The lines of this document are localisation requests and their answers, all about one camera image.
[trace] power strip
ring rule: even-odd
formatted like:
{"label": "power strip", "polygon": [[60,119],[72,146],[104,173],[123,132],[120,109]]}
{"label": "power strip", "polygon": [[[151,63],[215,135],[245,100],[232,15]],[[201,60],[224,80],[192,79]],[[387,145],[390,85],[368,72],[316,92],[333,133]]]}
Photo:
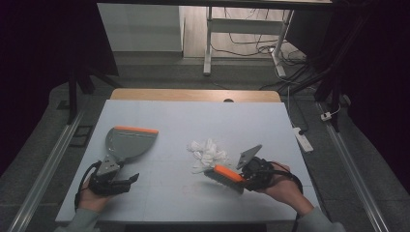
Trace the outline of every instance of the power strip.
{"label": "power strip", "polygon": [[296,139],[298,139],[299,145],[301,145],[304,152],[312,152],[313,147],[308,142],[307,137],[304,134],[299,134],[299,131],[301,131],[300,128],[294,128],[293,129],[293,132],[295,133]]}

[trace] white table surface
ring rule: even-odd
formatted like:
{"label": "white table surface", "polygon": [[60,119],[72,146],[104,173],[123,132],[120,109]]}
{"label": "white table surface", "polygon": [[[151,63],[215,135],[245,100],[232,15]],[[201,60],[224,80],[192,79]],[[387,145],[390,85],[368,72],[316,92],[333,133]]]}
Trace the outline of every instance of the white table surface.
{"label": "white table surface", "polygon": [[241,152],[262,144],[257,156],[291,166],[314,206],[317,197],[283,103],[108,100],[56,221],[71,221],[73,199],[85,170],[107,154],[105,137],[115,126],[159,131],[153,147],[131,159],[118,175],[140,173],[130,192],[114,197],[102,221],[270,222],[293,220],[295,211],[265,194],[240,195],[205,177],[192,174],[196,159],[187,150],[192,141],[212,138],[235,169]]}

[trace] wall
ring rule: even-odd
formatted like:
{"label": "wall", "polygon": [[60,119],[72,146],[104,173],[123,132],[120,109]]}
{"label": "wall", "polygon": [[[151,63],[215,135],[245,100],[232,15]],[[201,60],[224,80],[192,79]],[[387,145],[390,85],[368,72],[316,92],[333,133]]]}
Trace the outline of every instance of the wall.
{"label": "wall", "polygon": [[113,51],[182,51],[182,7],[98,4]]}

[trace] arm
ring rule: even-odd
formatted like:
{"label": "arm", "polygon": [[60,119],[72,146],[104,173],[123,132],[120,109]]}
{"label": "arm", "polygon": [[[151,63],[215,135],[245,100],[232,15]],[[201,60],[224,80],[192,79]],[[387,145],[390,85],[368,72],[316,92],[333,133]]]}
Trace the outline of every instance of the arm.
{"label": "arm", "polygon": [[54,232],[91,232],[100,231],[95,229],[100,212],[112,196],[99,196],[88,189],[87,180],[81,192],[78,209],[75,216],[67,227],[58,227]]}
{"label": "arm", "polygon": [[[286,165],[273,163],[275,170],[290,171]],[[331,223],[318,208],[305,198],[299,191],[297,185],[289,178],[274,175],[272,186],[258,192],[265,193],[275,200],[292,207],[302,218],[298,220],[301,232],[344,232],[340,223]]]}

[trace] metal rail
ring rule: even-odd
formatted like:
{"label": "metal rail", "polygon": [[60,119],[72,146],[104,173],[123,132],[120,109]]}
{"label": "metal rail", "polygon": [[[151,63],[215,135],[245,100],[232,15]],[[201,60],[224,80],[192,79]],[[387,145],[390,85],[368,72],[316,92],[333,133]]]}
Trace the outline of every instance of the metal rail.
{"label": "metal rail", "polygon": [[60,163],[61,158],[63,157],[67,147],[69,146],[70,140],[75,133],[79,121],[84,115],[85,109],[89,103],[89,97],[85,98],[86,101],[82,105],[77,116],[73,119],[73,122],[70,125],[66,125],[64,127],[63,132],[57,140],[57,143],[54,145],[54,148],[52,149],[50,156],[45,162],[42,171],[37,177],[36,182],[31,187],[18,213],[15,215],[15,219],[9,227],[8,232],[26,230],[31,218],[33,217],[37,207],[39,206],[40,201],[42,200],[45,190],[47,189],[58,164]]}
{"label": "metal rail", "polygon": [[[322,106],[319,102],[316,103],[318,110],[323,113]],[[367,216],[370,219],[371,224],[373,225],[374,231],[377,232],[389,232],[389,227],[383,218],[380,209],[378,208],[373,196],[370,193],[370,190],[366,186],[365,181],[360,174],[359,168],[356,166],[356,163],[352,159],[350,152],[344,143],[343,137],[340,132],[336,132],[334,127],[330,123],[326,123],[326,128],[329,135],[331,136],[337,152],[340,155],[341,161],[343,162],[344,168],[347,174],[352,181],[353,186],[356,189],[356,192],[359,195],[359,198],[362,200]]]}

